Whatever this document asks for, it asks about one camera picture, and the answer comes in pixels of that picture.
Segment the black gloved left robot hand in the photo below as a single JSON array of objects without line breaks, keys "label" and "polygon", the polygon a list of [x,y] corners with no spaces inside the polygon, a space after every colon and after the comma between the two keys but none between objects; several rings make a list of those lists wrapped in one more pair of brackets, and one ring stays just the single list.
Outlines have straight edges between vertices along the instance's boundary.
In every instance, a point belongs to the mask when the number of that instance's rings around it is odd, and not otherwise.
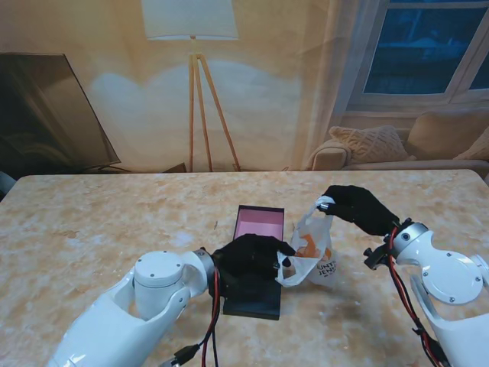
[{"label": "black gloved left robot hand", "polygon": [[279,270],[278,254],[286,257],[281,264],[289,267],[288,258],[296,251],[273,236],[244,234],[215,250],[212,259],[221,279],[232,284],[249,277],[274,280]]}]

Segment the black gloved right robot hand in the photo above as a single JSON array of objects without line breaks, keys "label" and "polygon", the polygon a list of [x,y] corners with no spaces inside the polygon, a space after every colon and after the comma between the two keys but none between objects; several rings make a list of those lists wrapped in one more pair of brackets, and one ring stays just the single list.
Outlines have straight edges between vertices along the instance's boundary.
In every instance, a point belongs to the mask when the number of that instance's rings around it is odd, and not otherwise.
[{"label": "black gloved right robot hand", "polygon": [[325,213],[354,223],[368,235],[386,236],[400,220],[371,191],[353,185],[331,185],[323,196],[334,200]]}]

